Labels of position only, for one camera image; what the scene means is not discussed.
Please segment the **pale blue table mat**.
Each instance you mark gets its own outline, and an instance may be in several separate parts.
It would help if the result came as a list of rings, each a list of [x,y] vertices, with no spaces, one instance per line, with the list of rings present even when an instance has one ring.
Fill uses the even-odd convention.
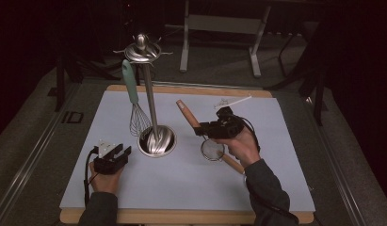
[[[194,134],[177,107],[183,101],[199,121],[216,119],[220,97],[157,93],[154,96],[159,123],[176,134],[174,150],[152,158],[137,148],[129,130],[131,103],[124,91],[106,91],[66,188],[61,208],[84,206],[84,170],[90,150],[100,141],[131,148],[118,193],[122,209],[228,210],[251,209],[245,176],[223,161],[208,161],[201,153],[202,138]],[[232,106],[233,113],[251,122],[258,137],[261,157],[279,178],[296,212],[314,211],[314,202],[275,98],[247,96]]]

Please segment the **black metal stand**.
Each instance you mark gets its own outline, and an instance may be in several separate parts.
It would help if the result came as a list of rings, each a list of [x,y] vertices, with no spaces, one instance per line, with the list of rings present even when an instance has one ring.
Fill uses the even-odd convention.
[[[85,68],[105,80],[119,81],[118,77],[108,73],[107,68],[97,66],[91,61],[79,56],[76,52],[65,48],[58,53],[56,59],[56,87],[51,89],[56,97],[56,112],[61,109],[66,100],[65,74],[67,74],[73,82],[81,83],[84,79],[84,76],[80,71],[81,68]]]
[[[289,72],[285,73],[282,63],[282,53],[293,38],[289,38],[278,54],[278,63],[282,70],[282,74],[286,76],[281,82],[265,87],[265,90],[282,89],[296,81],[302,80],[302,84],[298,89],[298,94],[311,99],[314,92],[314,119],[319,126],[322,125],[321,111],[324,96],[324,80],[327,66],[323,60],[323,42],[322,38],[322,23],[305,21],[300,25],[300,34],[307,41],[307,45],[298,60],[296,66]]]

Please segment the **white metal frame stand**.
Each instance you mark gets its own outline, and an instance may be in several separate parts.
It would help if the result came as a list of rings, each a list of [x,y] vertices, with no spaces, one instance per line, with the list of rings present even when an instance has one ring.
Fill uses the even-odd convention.
[[[184,13],[184,40],[180,61],[180,72],[185,73],[188,68],[189,57],[189,31],[212,31],[223,33],[237,33],[254,35],[255,42],[249,48],[250,65],[253,76],[259,78],[262,73],[257,52],[262,37],[265,34],[267,19],[271,11],[271,6],[266,6],[262,12],[261,19],[245,19],[233,17],[220,17],[212,15],[191,14],[189,10],[189,0],[185,0]]]

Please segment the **person's left hand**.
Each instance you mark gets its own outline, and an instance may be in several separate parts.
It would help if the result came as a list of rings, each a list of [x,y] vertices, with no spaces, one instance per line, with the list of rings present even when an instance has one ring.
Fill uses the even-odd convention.
[[[106,192],[116,195],[119,189],[119,181],[123,168],[119,169],[114,174],[101,174],[94,169],[94,163],[89,164],[91,176],[89,177],[89,184],[95,192]]]

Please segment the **egg separator with wooden handle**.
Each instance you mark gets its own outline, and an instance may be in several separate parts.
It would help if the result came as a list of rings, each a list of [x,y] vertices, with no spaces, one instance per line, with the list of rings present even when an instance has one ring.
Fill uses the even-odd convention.
[[[227,163],[230,167],[232,167],[235,171],[237,171],[240,174],[244,173],[244,168],[235,160],[233,160],[229,155],[224,154],[221,157],[221,160]]]

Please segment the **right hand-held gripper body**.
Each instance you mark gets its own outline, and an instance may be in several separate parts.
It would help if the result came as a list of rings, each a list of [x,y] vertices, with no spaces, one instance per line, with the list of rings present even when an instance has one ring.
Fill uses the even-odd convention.
[[[216,115],[218,119],[213,121],[214,128],[207,130],[209,138],[228,139],[236,137],[245,127],[245,123],[242,117],[236,116],[233,113],[231,106],[247,101],[248,99],[250,99],[250,96],[229,99],[222,98],[215,104],[214,109],[217,111]]]

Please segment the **steel utensil stand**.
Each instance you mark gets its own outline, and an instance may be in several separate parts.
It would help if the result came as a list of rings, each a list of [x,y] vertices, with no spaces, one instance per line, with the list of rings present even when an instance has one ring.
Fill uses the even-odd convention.
[[[144,87],[147,95],[148,107],[152,126],[145,136],[137,137],[139,150],[149,157],[162,157],[171,153],[176,144],[176,135],[167,125],[157,122],[156,108],[153,95],[153,84],[150,75],[150,67],[153,62],[162,55],[161,47],[151,42],[146,34],[138,34],[134,37],[135,42],[129,44],[121,52],[131,65],[140,66],[144,76]]]

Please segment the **person's right hand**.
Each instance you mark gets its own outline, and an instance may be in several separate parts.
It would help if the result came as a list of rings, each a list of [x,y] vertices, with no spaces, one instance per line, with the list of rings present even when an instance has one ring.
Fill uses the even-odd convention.
[[[236,137],[215,139],[215,142],[226,145],[229,153],[240,161],[243,168],[261,159],[254,135],[248,128],[244,128]]]

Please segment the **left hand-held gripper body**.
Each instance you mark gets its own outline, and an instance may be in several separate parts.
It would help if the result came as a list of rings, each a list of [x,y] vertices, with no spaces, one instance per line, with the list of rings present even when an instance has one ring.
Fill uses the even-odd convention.
[[[122,154],[124,149],[116,155],[115,158],[107,158],[106,155],[114,149],[117,145],[115,143],[99,140],[98,142],[98,156],[93,160],[94,169],[101,174],[109,175],[116,173],[123,168],[127,161],[119,161],[118,156]]]

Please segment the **mesh strainer with wooden handle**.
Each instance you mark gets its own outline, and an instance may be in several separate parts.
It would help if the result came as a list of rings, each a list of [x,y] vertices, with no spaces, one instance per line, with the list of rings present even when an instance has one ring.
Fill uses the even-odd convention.
[[[187,105],[182,100],[178,100],[176,104],[190,126],[193,129],[199,129],[201,127],[200,123],[197,121]],[[202,137],[203,143],[201,145],[201,152],[204,158],[209,161],[220,161],[224,155],[224,146],[214,142],[205,135],[202,135]]]

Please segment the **whisk with teal handle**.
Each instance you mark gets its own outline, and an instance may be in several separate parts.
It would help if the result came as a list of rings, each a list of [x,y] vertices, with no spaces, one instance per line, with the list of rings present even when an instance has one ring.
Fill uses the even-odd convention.
[[[121,64],[122,77],[128,92],[130,103],[132,104],[129,130],[132,136],[145,136],[152,126],[151,120],[141,109],[137,94],[137,81],[131,63],[124,59]]]

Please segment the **metal floor rail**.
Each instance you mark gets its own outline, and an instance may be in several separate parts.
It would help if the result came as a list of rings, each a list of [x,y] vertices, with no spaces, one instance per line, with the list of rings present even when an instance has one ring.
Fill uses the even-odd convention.
[[[80,84],[70,85],[68,91],[66,92],[65,101],[61,108],[54,113],[31,153],[12,179],[7,192],[5,193],[3,199],[0,201],[0,226],[3,224],[8,216],[8,213],[23,192],[25,185],[27,184],[35,167],[38,165],[40,158],[50,143],[57,126],[60,124],[61,119],[65,116],[66,110],[68,109],[74,95],[79,90],[79,88]]]
[[[361,148],[333,100],[325,97],[324,101],[319,102],[320,122],[314,118],[314,97],[307,97],[304,101],[313,117],[331,174],[351,223],[353,226],[366,226],[361,197],[362,185],[366,183],[362,177],[368,175],[368,166]]]

